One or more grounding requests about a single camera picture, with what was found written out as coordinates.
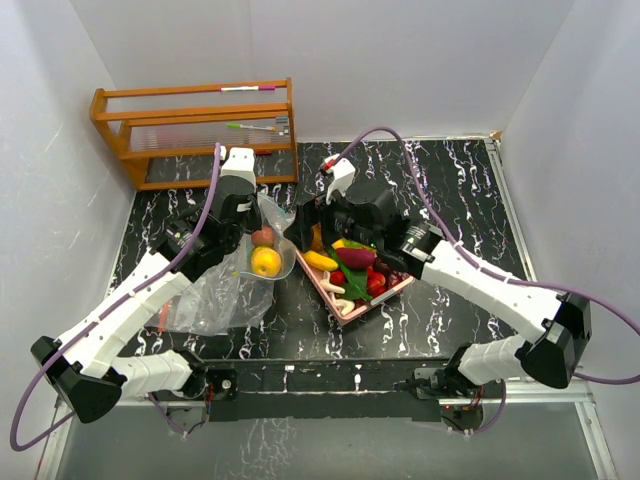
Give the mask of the blue zipper clear bag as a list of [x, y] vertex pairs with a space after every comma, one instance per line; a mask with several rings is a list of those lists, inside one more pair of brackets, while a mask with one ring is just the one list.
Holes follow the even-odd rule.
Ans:
[[284, 279], [296, 263], [297, 249], [284, 236], [285, 230], [293, 224], [294, 213], [285, 211], [263, 193], [258, 194], [257, 205], [262, 225], [242, 238], [235, 274], [254, 280]]

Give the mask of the red apple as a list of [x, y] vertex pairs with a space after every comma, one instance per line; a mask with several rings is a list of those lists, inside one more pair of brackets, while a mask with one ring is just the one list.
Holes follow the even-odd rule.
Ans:
[[254, 247], [273, 248], [275, 240], [275, 233], [268, 225], [264, 225], [261, 229], [251, 234], [251, 243]]

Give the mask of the yellow orange fruit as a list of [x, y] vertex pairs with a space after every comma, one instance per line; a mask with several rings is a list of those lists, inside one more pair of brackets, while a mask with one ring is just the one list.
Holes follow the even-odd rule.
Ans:
[[251, 272], [253, 274], [275, 278], [282, 268], [282, 258], [273, 248], [259, 246], [253, 249], [250, 257]]

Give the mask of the purple sweet potato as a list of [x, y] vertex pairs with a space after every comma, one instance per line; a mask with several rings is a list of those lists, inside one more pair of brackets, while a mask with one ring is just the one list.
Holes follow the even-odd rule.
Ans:
[[335, 253], [339, 260], [350, 269], [367, 269], [376, 260], [376, 254], [367, 249], [337, 248]]

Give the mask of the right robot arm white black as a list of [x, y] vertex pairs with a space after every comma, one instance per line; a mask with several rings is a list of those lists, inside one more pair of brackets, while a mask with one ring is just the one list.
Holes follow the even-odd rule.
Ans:
[[483, 384], [520, 376], [556, 389], [569, 385], [591, 336], [585, 297], [482, 272], [480, 259], [458, 252], [441, 229], [403, 215], [381, 185], [356, 184], [298, 205], [284, 235], [307, 251], [315, 226], [326, 246], [340, 239], [369, 246], [391, 269], [450, 290], [514, 330], [502, 340], [461, 346], [438, 373], [441, 389], [466, 397]]

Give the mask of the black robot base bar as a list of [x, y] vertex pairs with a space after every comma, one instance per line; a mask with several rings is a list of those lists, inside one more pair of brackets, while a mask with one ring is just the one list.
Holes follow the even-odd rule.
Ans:
[[483, 408], [503, 402], [506, 388], [495, 381], [460, 391], [444, 384], [442, 359], [215, 359], [163, 400], [203, 404], [210, 422], [263, 418], [403, 418], [478, 428]]

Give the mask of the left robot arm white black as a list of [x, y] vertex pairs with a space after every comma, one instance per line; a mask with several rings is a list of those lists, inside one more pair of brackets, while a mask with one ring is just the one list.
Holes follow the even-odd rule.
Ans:
[[58, 338], [43, 336], [32, 345], [48, 382], [81, 422], [102, 418], [123, 398], [166, 390], [194, 399], [204, 392], [207, 376], [193, 354], [119, 355], [164, 304], [220, 264], [244, 234], [258, 227], [254, 175], [222, 174], [202, 218], [202, 224], [187, 218], [170, 224], [111, 297]]

